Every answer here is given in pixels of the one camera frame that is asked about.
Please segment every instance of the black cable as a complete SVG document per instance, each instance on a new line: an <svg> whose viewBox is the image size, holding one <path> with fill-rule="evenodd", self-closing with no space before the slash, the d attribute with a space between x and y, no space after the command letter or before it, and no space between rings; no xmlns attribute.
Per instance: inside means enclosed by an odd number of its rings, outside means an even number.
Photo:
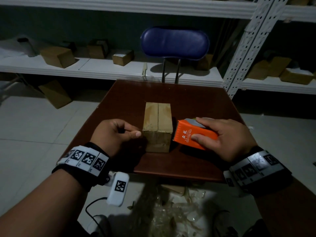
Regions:
<svg viewBox="0 0 316 237"><path fill-rule="evenodd" d="M97 202L97 201L99 201L99 200L106 200L106 199L107 199L107 197L102 197L102 198L96 199L96 200L92 201L90 204L88 204L87 207L86 207L86 213L87 213L87 214L93 219L93 221L97 224L97 226L98 226L99 229L101 230L101 233L102 233L102 235L103 235L104 237L106 237L106 235L105 235L103 229L101 228L101 226L99 225L99 223L94 219L94 217L89 214L89 212L88 212L87 209L88 209L88 207L89 207L90 205L92 205L93 203L95 203L95 202Z"/></svg>

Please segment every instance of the chair backrest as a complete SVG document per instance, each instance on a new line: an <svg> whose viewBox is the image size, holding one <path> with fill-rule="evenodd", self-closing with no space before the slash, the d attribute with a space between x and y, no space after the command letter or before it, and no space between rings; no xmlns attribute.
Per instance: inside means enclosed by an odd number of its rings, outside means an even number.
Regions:
<svg viewBox="0 0 316 237"><path fill-rule="evenodd" d="M203 31L177 27L151 27L140 39L143 52L154 57L200 60L210 47Z"/></svg>

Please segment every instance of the shelf board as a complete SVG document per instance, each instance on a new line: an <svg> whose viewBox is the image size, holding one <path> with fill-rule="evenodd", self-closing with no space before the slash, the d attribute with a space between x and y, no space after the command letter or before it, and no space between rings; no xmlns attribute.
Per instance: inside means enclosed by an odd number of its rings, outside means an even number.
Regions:
<svg viewBox="0 0 316 237"><path fill-rule="evenodd" d="M142 53L135 53L135 60L125 66L114 65L111 55L108 59L77 58L78 61L67 67L58 68L47 65L42 56L27 55L0 59L0 71L22 74L56 75L94 79L128 79L139 81L161 81L162 58L148 58ZM141 77L144 62L147 62L146 78ZM167 62L166 82L174 83L175 64ZM191 66L180 67L179 84L220 87L223 79L216 67L209 71L196 71Z"/></svg>
<svg viewBox="0 0 316 237"><path fill-rule="evenodd" d="M268 76L265 80L256 80L246 78L242 81L240 89L290 92L301 94L316 94L316 80L313 79L310 84L302 85L281 81L278 77Z"/></svg>
<svg viewBox="0 0 316 237"><path fill-rule="evenodd" d="M256 3L216 0L0 0L0 5L251 19Z"/></svg>
<svg viewBox="0 0 316 237"><path fill-rule="evenodd" d="M280 20L316 23L316 7L286 5Z"/></svg>

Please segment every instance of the table top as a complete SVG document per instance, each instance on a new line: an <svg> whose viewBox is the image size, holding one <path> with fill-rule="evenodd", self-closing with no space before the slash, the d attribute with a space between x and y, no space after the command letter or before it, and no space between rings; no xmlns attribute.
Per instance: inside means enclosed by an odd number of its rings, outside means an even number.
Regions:
<svg viewBox="0 0 316 237"><path fill-rule="evenodd" d="M89 142L94 129L105 119L124 119L142 129L146 102L170 103L175 123L175 120L195 117L233 119L244 123L223 88L117 80L65 152ZM175 142L172 142L169 153L147 152L138 159L131 154L125 159L114 159L115 171L224 182L220 169L223 162L214 152Z"/></svg>

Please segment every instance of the metal chair leg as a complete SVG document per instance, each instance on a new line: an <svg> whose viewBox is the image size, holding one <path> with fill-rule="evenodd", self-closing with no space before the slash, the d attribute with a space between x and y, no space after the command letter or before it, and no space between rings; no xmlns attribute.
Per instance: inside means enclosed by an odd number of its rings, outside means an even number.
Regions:
<svg viewBox="0 0 316 237"><path fill-rule="evenodd" d="M178 69L177 69L176 79L175 79L175 81L174 81L175 84L178 84L178 82L179 82L180 63L181 63L181 59L179 59L179 61L178 61Z"/></svg>
<svg viewBox="0 0 316 237"><path fill-rule="evenodd" d="M165 67L166 67L166 59L163 59L163 64L162 64L162 79L161 82L165 83Z"/></svg>

